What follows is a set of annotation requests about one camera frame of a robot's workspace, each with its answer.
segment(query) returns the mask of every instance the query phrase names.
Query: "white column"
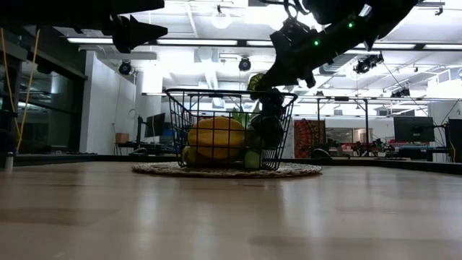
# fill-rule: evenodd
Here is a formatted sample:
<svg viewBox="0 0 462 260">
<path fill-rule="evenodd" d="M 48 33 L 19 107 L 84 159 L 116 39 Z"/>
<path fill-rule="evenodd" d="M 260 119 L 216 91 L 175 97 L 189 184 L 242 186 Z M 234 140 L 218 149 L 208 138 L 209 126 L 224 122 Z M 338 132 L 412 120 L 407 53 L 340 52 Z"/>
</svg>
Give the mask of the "white column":
<svg viewBox="0 0 462 260">
<path fill-rule="evenodd" d="M 144 71 L 139 71 L 136 74 L 136 97 L 135 110 L 136 117 L 141 116 L 144 121 L 146 117 L 154 116 L 161 113 L 162 97 L 142 95 L 142 93 L 161 93 L 162 92 L 163 75 L 158 66 L 149 66 Z M 134 122 L 134 133 L 137 130 L 137 120 Z M 142 142 L 158 142 L 159 137 L 144 138 L 145 125 L 141 126 L 141 141 Z"/>
</svg>

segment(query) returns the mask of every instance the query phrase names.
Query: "woven placemat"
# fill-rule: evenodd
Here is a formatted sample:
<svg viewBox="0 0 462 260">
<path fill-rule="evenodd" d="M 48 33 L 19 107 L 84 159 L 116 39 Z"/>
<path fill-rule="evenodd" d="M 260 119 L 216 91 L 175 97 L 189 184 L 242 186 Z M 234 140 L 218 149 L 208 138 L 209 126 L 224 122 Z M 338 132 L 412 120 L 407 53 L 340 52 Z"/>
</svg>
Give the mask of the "woven placemat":
<svg viewBox="0 0 462 260">
<path fill-rule="evenodd" d="M 177 162 L 142 163 L 134 165 L 135 173 L 149 173 L 160 176 L 195 178 L 293 178 L 319 176 L 322 168 L 314 165 L 281 163 L 278 170 L 236 170 L 181 168 Z"/>
</svg>

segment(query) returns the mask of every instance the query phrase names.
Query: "monitor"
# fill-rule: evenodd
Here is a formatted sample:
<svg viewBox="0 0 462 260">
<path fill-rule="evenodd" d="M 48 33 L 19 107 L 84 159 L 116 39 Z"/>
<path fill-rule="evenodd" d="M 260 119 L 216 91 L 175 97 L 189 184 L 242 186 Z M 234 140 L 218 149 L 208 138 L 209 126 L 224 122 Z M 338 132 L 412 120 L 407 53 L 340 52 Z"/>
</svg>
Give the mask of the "monitor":
<svg viewBox="0 0 462 260">
<path fill-rule="evenodd" d="M 434 142 L 433 118 L 424 116 L 397 116 L 393 118 L 397 142 Z"/>
<path fill-rule="evenodd" d="M 146 118 L 144 138 L 159 137 L 164 133 L 165 113 Z"/>
</svg>

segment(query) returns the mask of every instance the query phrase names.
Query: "black pole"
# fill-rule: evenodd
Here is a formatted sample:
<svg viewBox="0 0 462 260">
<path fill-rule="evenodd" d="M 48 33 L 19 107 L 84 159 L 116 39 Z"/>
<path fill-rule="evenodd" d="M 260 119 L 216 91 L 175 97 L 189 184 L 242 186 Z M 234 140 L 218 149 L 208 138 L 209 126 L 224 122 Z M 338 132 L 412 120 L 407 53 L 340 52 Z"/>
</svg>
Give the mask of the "black pole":
<svg viewBox="0 0 462 260">
<path fill-rule="evenodd" d="M 318 144 L 321 143 L 321 108 L 319 107 L 320 99 L 318 101 Z"/>
<path fill-rule="evenodd" d="M 369 113 L 367 112 L 367 99 L 364 99 L 366 111 L 366 156 L 369 156 Z"/>
<path fill-rule="evenodd" d="M 143 124 L 143 118 L 138 116 L 138 126 L 136 127 L 136 143 L 141 144 L 141 125 Z"/>
</svg>

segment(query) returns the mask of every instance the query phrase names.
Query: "black wire basket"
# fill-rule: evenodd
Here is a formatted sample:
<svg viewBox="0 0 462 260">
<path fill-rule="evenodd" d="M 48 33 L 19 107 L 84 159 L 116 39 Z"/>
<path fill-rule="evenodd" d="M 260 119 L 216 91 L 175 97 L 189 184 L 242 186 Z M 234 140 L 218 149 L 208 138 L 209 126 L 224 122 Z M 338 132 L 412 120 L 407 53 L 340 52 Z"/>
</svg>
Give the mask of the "black wire basket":
<svg viewBox="0 0 462 260">
<path fill-rule="evenodd" d="M 278 169 L 296 94 L 276 88 L 165 93 L 181 167 Z"/>
</svg>

